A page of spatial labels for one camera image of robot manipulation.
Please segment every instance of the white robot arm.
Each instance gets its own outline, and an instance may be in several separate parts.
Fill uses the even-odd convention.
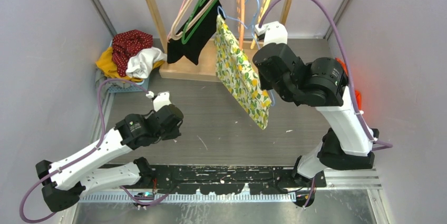
[[[356,117],[349,95],[348,76],[333,58],[318,58],[304,64],[287,45],[287,30],[279,22],[255,27],[264,46],[253,57],[261,88],[274,89],[286,102],[315,107],[331,128],[310,153],[299,157],[296,178],[308,182],[327,167],[337,170],[372,168],[371,142]],[[378,137],[377,129],[370,134]]]
[[[100,169],[99,167],[114,158],[129,153],[138,147],[146,147],[160,140],[175,139],[180,136],[179,128],[183,122],[181,111],[171,104],[169,92],[159,93],[153,98],[154,110],[146,115],[129,114],[109,130],[99,148],[93,142],[77,153],[57,162],[43,160],[36,164],[39,178],[60,171],[60,167],[82,157],[97,148],[81,161],[57,172],[46,179],[42,194],[52,212],[64,210],[90,193],[134,184],[149,184],[153,173],[145,158],[138,158],[125,165]]]

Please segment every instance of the white bracket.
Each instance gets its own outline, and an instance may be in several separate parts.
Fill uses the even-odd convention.
[[[287,44],[288,33],[286,27],[278,21],[264,24],[261,28],[259,28],[259,25],[256,25],[255,33],[258,36],[265,34],[264,45],[269,43]]]
[[[169,91],[158,93],[157,97],[153,101],[154,110],[157,112],[163,106],[170,105],[171,101],[169,100],[169,97],[170,97]]]

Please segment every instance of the blue hanger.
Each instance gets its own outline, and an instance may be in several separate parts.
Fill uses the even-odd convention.
[[[256,0],[256,3],[258,4],[258,8],[257,8],[255,14],[253,15],[253,18],[251,19],[251,22],[250,22],[250,24],[248,26],[245,25],[245,23],[242,22],[241,20],[238,20],[237,18],[230,17],[230,16],[226,15],[224,9],[222,8],[222,6],[217,6],[217,14],[220,14],[225,19],[234,20],[234,21],[237,21],[237,22],[241,23],[244,26],[245,29],[250,29],[251,30],[251,32],[250,32],[251,33],[251,37],[253,37],[253,39],[255,40],[256,46],[258,47],[258,49],[261,49],[261,47],[259,46],[259,42],[258,42],[258,40],[255,37],[255,22],[256,22],[256,18],[259,15],[260,9],[261,9],[259,0]],[[273,107],[276,104],[275,96],[274,96],[272,90],[269,90],[268,93],[269,93],[269,96],[270,96],[270,99],[271,99],[271,106]]]

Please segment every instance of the pile of clothes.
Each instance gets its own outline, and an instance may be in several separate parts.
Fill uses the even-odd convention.
[[[152,47],[152,44],[152,35],[142,31],[132,30],[117,34],[112,40],[112,46],[101,54],[96,65],[107,78],[142,82],[167,59],[167,55]],[[117,84],[126,88],[124,83]]]

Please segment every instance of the red polka dot cloth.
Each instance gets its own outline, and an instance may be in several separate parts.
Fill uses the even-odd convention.
[[[125,77],[130,57],[145,48],[151,48],[152,35],[138,30],[117,34],[112,41],[112,61],[116,64],[118,75]]]

